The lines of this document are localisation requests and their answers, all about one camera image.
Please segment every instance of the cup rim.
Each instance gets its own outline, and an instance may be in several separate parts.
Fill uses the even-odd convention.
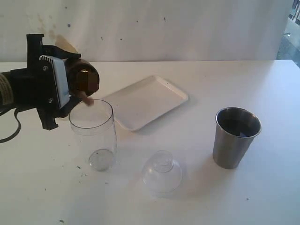
[[[112,105],[109,104],[108,102],[104,101],[104,100],[101,100],[101,99],[94,99],[94,102],[95,102],[95,101],[101,101],[101,102],[107,103],[107,104],[110,106],[111,110],[112,110],[111,116],[110,116],[104,123],[102,123],[102,124],[100,124],[100,125],[97,125],[97,126],[95,126],[95,127],[79,127],[79,126],[75,125],[75,124],[71,121],[70,115],[71,115],[71,113],[72,113],[72,111],[73,111],[73,109],[74,109],[75,107],[77,107],[77,106],[80,105],[80,104],[84,104],[84,102],[80,102],[80,103],[78,103],[78,104],[71,110],[71,112],[69,113],[69,116],[68,116],[70,123],[71,123],[74,127],[77,127],[77,128],[80,128],[80,129],[94,129],[94,128],[98,128],[98,127],[100,127],[100,126],[106,124],[108,121],[111,120],[111,118],[113,117],[113,107],[112,107]]]
[[[218,115],[219,115],[219,113],[220,113],[221,111],[223,111],[223,110],[226,110],[226,109],[240,109],[240,110],[243,110],[243,111],[245,111],[245,112],[251,114],[251,115],[252,115],[253,117],[255,117],[255,118],[258,120],[258,122],[259,122],[259,131],[258,131],[255,135],[249,136],[249,137],[236,136],[236,135],[233,135],[233,134],[227,132],[226,130],[224,130],[224,129],[221,127],[221,125],[220,125],[219,122],[218,122]],[[251,112],[249,112],[248,110],[243,109],[243,108],[239,108],[239,107],[225,107],[225,108],[223,108],[223,109],[220,109],[220,110],[217,112],[215,119],[216,119],[216,123],[217,123],[218,127],[219,127],[221,130],[223,130],[224,132],[226,132],[226,133],[229,134],[230,136],[234,136],[234,137],[237,137],[237,138],[242,138],[242,139],[254,138],[254,137],[258,136],[258,135],[260,134],[260,132],[262,131],[262,123],[261,123],[261,121],[258,119],[258,117],[255,116],[253,113],[251,113]]]

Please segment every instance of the white table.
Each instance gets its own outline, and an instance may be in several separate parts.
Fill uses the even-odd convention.
[[[300,223],[300,70],[292,61],[93,65],[101,76],[95,98],[158,75],[190,100],[138,132],[117,125],[118,163],[107,172],[79,157],[67,120],[46,131],[35,110],[20,113],[20,134],[0,145],[1,224]],[[24,66],[1,63],[0,71]],[[262,123],[236,170],[212,160],[215,114],[226,106],[245,108]],[[0,138],[15,128],[12,113],[0,117]],[[151,196],[140,179],[157,150],[170,151],[183,168],[183,183],[170,198]]]

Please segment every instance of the black cable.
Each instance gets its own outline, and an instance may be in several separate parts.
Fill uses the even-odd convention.
[[[11,110],[11,108],[5,109],[4,111],[0,112],[0,116],[2,116],[3,114],[7,113],[9,110]],[[18,128],[17,128],[17,130],[11,136],[9,136],[7,138],[4,138],[4,139],[0,139],[0,143],[4,143],[4,142],[10,141],[14,137],[16,137],[18,135],[18,133],[20,132],[20,130],[21,130],[21,123],[20,123],[19,119],[17,118],[17,115],[18,115],[19,112],[20,111],[18,109],[15,109],[14,116],[15,116],[15,119],[17,120],[17,122],[18,122]]]

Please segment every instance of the white wall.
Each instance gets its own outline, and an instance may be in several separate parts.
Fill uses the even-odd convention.
[[[2,1],[0,61],[25,61],[25,35],[40,32],[90,61],[271,60],[292,1]]]

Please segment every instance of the robotic arm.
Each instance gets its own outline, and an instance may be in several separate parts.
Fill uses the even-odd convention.
[[[54,45],[43,45],[43,34],[27,35],[27,68],[0,73],[0,116],[11,109],[19,112],[36,108],[42,127],[58,127],[55,118],[66,117],[81,99],[99,89],[99,74],[81,54],[66,52]],[[14,138],[19,127],[7,142]]]

